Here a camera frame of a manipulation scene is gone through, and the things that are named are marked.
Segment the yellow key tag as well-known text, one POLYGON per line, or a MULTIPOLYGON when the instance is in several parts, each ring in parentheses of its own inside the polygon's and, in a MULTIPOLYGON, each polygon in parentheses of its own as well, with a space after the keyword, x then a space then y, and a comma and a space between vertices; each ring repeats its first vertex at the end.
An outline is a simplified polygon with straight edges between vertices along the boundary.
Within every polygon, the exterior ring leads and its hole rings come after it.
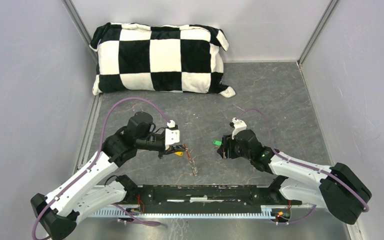
POLYGON ((180 157, 182 157, 184 155, 184 153, 182 151, 177 151, 174 154, 177 156, 180 156, 180 157))

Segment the green key tag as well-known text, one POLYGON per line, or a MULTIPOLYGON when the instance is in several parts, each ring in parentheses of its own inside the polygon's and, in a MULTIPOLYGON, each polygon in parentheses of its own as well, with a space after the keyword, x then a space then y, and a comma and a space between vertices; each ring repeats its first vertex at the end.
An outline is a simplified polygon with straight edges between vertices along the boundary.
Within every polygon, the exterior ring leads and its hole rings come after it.
POLYGON ((219 141, 219 140, 214 140, 213 141, 213 144, 215 145, 215 146, 221 146, 222 145, 222 142, 221 141, 219 141))

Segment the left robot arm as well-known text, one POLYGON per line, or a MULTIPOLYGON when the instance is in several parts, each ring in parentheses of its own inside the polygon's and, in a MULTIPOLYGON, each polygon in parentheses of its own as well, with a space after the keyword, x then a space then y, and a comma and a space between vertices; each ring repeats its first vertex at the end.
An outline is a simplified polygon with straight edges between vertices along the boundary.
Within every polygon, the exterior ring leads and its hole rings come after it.
POLYGON ((121 201, 133 203, 137 190, 119 181, 92 194, 89 191, 134 158, 138 150, 156 151, 159 158, 183 151, 180 130, 174 120, 167 122, 161 133, 153 131, 154 128, 149 113, 137 112, 126 126, 108 136, 92 158, 66 182, 47 194, 35 194, 30 199, 36 217, 33 227, 41 225, 47 239, 63 240, 99 209, 121 201))

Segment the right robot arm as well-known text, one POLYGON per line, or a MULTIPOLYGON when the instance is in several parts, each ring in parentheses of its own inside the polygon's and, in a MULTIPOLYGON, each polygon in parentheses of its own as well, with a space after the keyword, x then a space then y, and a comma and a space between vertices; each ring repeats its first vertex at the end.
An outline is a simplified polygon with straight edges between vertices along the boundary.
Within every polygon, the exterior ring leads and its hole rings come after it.
POLYGON ((258 171, 278 176, 280 185, 268 191, 275 204, 286 200, 313 204, 349 225, 369 211, 372 193, 346 164, 319 165, 291 157, 262 145, 250 129, 224 135, 217 153, 223 159, 247 159, 258 171))

